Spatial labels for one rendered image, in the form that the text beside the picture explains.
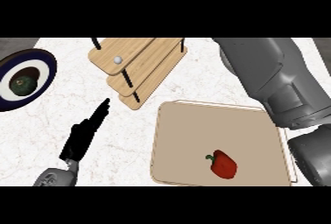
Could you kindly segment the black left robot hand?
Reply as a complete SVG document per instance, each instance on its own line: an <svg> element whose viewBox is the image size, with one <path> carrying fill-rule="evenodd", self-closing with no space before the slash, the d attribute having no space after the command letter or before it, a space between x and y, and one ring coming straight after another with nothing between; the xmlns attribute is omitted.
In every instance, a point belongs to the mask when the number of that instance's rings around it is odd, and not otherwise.
<svg viewBox="0 0 331 224"><path fill-rule="evenodd" d="M71 127L70 137L61 151L60 158L67 160L80 161L88 153L89 146L94 140L95 133L99 126L110 114L110 99L107 99L98 106L92 117L85 119L80 124Z"/></svg>

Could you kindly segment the wooden tiered shelf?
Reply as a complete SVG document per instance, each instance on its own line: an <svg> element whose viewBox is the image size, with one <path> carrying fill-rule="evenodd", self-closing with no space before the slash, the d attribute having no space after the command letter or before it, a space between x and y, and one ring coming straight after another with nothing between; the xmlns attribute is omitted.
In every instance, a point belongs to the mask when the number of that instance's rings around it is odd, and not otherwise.
<svg viewBox="0 0 331 224"><path fill-rule="evenodd" d="M138 110L188 52L185 38L92 39L88 58L107 73L119 99Z"/></svg>

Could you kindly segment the beige tray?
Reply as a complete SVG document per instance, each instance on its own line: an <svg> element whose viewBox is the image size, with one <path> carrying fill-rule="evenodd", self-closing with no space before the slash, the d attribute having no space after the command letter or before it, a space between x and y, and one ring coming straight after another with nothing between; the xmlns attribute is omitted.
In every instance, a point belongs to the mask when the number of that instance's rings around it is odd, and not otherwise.
<svg viewBox="0 0 331 224"><path fill-rule="evenodd" d="M224 151L238 165L234 178L212 171ZM151 154L156 181L188 186L290 186L280 129L256 107L172 101L160 105Z"/></svg>

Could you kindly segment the dark green avocado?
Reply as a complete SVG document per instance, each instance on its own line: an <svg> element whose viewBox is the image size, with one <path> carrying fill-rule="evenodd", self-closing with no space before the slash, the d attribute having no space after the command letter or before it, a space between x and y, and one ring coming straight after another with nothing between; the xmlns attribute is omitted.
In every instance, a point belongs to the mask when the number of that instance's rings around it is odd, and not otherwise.
<svg viewBox="0 0 331 224"><path fill-rule="evenodd" d="M11 90L18 96L30 95L36 89L37 81L29 76L18 77L11 84Z"/></svg>

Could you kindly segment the blue and white plate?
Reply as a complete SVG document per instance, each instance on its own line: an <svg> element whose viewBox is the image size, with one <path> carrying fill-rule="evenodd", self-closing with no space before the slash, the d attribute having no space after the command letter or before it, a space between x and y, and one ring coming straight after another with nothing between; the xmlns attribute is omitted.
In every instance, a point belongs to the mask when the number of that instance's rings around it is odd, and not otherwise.
<svg viewBox="0 0 331 224"><path fill-rule="evenodd" d="M0 112L24 107L48 90L58 61L42 49L27 49L0 60Z"/></svg>

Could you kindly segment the red bell pepper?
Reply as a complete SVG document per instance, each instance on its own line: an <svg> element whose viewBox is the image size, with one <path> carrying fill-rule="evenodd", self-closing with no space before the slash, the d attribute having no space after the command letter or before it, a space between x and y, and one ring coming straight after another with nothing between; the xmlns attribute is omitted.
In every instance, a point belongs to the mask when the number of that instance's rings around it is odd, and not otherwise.
<svg viewBox="0 0 331 224"><path fill-rule="evenodd" d="M212 155L206 156L212 160L212 172L222 179L232 179L237 173L238 165L232 158L221 150L216 150Z"/></svg>

